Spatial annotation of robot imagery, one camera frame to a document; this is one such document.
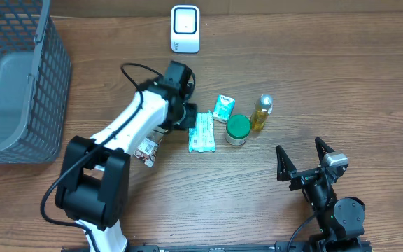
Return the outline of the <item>teal white tissue pack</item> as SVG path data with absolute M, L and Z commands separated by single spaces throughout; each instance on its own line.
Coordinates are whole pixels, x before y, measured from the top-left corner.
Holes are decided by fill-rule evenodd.
M 219 94 L 215 104 L 213 118 L 222 123 L 226 123 L 234 109 L 235 99 Z

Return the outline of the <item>yellow dish soap bottle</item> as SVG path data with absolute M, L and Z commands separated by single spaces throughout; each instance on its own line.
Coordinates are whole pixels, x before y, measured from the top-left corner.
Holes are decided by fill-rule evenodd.
M 273 98 L 270 94 L 262 94 L 255 103 L 253 114 L 250 117 L 251 129 L 259 132 L 263 130 L 265 122 L 273 109 Z

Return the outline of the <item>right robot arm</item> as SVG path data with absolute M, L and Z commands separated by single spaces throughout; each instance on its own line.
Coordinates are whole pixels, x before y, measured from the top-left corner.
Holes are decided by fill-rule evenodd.
M 312 208 L 307 218 L 292 234 L 289 241 L 276 245 L 281 251 L 371 251 L 364 234 L 365 204 L 356 197 L 338 199 L 332 187 L 348 168 L 348 157 L 328 146 L 320 137 L 315 138 L 319 164 L 298 171 L 282 146 L 276 147 L 277 180 L 288 181 L 291 191 L 301 190 Z M 308 241 L 295 242 L 296 236 L 313 219 L 320 232 Z

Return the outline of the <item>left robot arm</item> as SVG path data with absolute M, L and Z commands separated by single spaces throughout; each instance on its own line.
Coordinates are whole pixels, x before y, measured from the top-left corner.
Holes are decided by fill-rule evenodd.
M 141 142 L 157 128 L 168 134 L 195 126 L 197 105 L 191 104 L 195 74 L 171 61 L 165 73 L 138 84 L 129 106 L 105 129 L 89 139 L 68 143 L 59 178 L 45 193 L 67 222 L 58 225 L 83 231 L 88 251 L 126 251 L 120 216 L 127 203 L 130 161 Z

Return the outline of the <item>brown white snack wrapper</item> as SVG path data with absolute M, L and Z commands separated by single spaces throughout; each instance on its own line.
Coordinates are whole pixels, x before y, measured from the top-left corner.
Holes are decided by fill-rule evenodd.
M 147 167 L 152 167 L 156 161 L 157 150 L 160 147 L 162 138 L 167 132 L 167 129 L 160 127 L 153 129 L 136 148 L 134 156 Z

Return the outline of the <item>teal snack packet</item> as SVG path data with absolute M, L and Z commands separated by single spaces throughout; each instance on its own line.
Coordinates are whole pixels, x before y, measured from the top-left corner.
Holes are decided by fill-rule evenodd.
M 188 151 L 215 152 L 215 137 L 213 131 L 213 114 L 211 111 L 198 113 L 195 127 L 188 132 Z

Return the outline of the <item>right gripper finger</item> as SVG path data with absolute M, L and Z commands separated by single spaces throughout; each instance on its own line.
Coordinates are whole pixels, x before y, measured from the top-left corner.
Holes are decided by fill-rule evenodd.
M 328 146 L 319 136 L 315 138 L 315 145 L 320 163 L 323 163 L 323 158 L 328 154 L 334 152 L 334 149 Z
M 297 172 L 296 167 L 292 163 L 281 145 L 276 147 L 277 155 L 277 180 L 288 181 L 291 180 L 291 176 Z

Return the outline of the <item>green lid jar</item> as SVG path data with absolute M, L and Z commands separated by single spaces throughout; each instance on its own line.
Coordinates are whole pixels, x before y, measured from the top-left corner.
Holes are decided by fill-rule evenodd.
M 251 123 L 245 115 L 233 115 L 227 121 L 225 139 L 233 146 L 240 146 L 246 142 L 250 131 Z

